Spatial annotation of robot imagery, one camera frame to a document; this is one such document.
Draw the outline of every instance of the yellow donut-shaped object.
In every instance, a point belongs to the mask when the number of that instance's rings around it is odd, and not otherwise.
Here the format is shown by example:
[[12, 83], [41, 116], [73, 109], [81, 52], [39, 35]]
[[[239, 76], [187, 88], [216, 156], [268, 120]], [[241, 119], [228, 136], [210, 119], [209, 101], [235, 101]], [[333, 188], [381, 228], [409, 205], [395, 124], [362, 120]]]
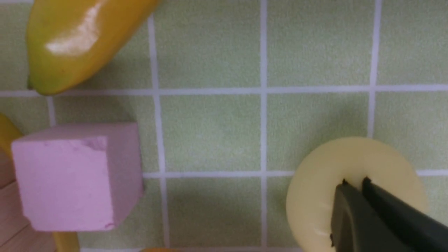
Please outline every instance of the yellow donut-shaped object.
[[330, 240], [335, 188], [345, 179], [361, 189], [365, 177], [417, 210], [428, 212], [423, 184], [397, 150], [368, 138], [336, 139], [311, 152], [289, 185], [288, 222], [304, 252], [335, 251]]

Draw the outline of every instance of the banana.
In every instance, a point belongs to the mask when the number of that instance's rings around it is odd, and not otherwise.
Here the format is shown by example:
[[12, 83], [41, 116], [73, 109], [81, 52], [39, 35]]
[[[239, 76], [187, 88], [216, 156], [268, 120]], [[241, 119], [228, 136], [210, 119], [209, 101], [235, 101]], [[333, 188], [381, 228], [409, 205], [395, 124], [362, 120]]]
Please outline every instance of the banana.
[[26, 31], [28, 88], [55, 95], [94, 75], [158, 1], [35, 0]]
[[12, 159], [11, 143], [22, 137], [22, 133], [4, 114], [0, 113], [0, 150]]

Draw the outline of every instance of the foam block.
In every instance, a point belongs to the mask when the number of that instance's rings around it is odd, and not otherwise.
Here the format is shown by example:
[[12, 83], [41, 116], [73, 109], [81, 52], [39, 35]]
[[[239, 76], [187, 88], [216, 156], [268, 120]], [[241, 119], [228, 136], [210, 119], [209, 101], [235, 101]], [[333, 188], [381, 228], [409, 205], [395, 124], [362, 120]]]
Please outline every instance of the foam block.
[[40, 231], [111, 230], [143, 194], [136, 123], [67, 124], [12, 144], [23, 213]]

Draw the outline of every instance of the wooden block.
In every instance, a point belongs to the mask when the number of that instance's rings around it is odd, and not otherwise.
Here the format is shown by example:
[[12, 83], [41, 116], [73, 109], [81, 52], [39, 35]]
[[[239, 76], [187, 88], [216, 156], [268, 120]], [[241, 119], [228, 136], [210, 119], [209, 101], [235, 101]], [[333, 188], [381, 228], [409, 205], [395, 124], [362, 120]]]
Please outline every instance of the wooden block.
[[134, 122], [58, 125], [12, 150], [23, 214], [36, 230], [111, 230], [143, 195]]
[[22, 214], [17, 182], [11, 183], [0, 190], [0, 245], [28, 224], [29, 221]]
[[0, 189], [16, 179], [12, 159], [0, 149]]
[[26, 226], [0, 247], [0, 252], [54, 252], [53, 236], [47, 232], [37, 232], [31, 225]]

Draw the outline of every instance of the tile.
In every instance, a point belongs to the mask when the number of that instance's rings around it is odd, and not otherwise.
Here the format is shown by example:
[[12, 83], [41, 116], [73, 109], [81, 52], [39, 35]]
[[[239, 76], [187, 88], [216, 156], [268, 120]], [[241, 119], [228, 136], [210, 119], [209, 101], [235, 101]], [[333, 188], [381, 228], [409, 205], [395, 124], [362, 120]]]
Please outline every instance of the tile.
[[448, 92], [378, 93], [375, 138], [415, 169], [448, 169]]
[[57, 123], [137, 122], [144, 172], [159, 171], [154, 102], [144, 96], [54, 98]]
[[26, 89], [25, 31], [31, 4], [0, 4], [0, 90]]
[[319, 145], [367, 135], [368, 94], [275, 94], [267, 98], [267, 168], [295, 170]]
[[260, 170], [260, 97], [161, 98], [167, 171]]
[[1, 97], [0, 113], [11, 119], [25, 135], [50, 126], [47, 101], [44, 97]]
[[268, 1], [269, 86], [368, 85], [375, 1]]
[[107, 65], [78, 86], [78, 89], [143, 88], [152, 88], [146, 21]]
[[170, 0], [155, 12], [161, 88], [260, 85], [259, 0]]
[[125, 221], [112, 231], [78, 232], [82, 248], [163, 247], [159, 181], [145, 180], [145, 193]]
[[448, 83], [448, 3], [383, 1], [378, 84]]
[[260, 246], [260, 184], [259, 178], [168, 179], [171, 246]]
[[421, 177], [428, 195], [429, 216], [448, 225], [448, 177]]
[[297, 247], [286, 217], [286, 194], [292, 177], [267, 179], [267, 245]]

